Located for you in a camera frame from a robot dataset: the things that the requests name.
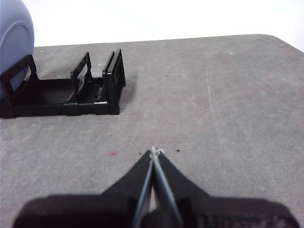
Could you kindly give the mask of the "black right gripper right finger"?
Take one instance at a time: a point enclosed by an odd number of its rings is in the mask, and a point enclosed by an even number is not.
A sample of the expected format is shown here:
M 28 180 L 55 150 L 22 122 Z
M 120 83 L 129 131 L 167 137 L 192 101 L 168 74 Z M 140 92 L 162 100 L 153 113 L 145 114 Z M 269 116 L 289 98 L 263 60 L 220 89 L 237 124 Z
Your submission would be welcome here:
M 155 174 L 160 194 L 185 228 L 298 228 L 283 204 L 266 199 L 211 196 L 181 173 L 164 155 L 155 151 Z

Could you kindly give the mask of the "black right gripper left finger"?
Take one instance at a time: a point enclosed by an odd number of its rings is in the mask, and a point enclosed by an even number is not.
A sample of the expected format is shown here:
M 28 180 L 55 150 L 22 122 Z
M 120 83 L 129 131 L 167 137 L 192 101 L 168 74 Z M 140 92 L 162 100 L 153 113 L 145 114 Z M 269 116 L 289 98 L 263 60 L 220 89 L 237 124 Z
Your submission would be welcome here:
M 150 151 L 117 182 L 99 194 L 61 194 L 27 202 L 15 228 L 130 228 L 152 173 Z

